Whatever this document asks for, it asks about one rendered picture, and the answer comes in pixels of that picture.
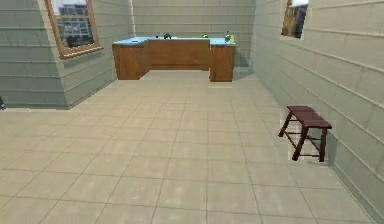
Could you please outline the dark red wooden bench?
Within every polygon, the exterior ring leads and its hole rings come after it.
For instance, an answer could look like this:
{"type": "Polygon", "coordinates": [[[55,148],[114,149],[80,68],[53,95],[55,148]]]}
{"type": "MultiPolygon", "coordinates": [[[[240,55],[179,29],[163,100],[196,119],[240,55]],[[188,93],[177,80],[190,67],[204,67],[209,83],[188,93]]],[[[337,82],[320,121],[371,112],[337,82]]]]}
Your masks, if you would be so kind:
{"type": "Polygon", "coordinates": [[[279,131],[278,136],[286,136],[294,147],[292,160],[297,161],[302,156],[301,150],[304,142],[308,140],[317,150],[317,154],[310,154],[310,157],[317,157],[320,162],[325,161],[326,143],[328,131],[332,125],[320,116],[312,107],[305,105],[288,105],[288,114],[279,131]],[[287,128],[291,122],[299,122],[301,124],[300,132],[288,132],[287,128]],[[310,129],[321,131],[319,138],[309,135],[310,129]]]}

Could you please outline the wooden framed window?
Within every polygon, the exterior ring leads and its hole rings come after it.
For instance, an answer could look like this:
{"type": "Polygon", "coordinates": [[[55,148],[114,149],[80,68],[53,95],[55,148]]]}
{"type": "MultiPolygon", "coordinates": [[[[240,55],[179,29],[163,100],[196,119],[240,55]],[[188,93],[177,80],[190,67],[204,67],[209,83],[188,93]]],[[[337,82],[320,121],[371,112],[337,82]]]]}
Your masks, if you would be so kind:
{"type": "Polygon", "coordinates": [[[62,60],[102,49],[93,0],[44,0],[44,3],[62,60]]]}
{"type": "Polygon", "coordinates": [[[283,19],[282,36],[300,39],[309,0],[287,0],[283,19]]]}

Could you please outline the wooden counter with blue top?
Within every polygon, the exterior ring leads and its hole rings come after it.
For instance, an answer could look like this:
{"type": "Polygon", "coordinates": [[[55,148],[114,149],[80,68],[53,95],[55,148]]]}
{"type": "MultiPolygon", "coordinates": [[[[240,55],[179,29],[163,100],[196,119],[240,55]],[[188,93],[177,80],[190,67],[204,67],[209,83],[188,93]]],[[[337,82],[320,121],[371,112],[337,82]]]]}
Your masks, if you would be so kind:
{"type": "Polygon", "coordinates": [[[201,70],[211,82],[233,81],[236,44],[223,38],[133,37],[114,42],[112,51],[119,80],[139,80],[151,70],[201,70]]]}

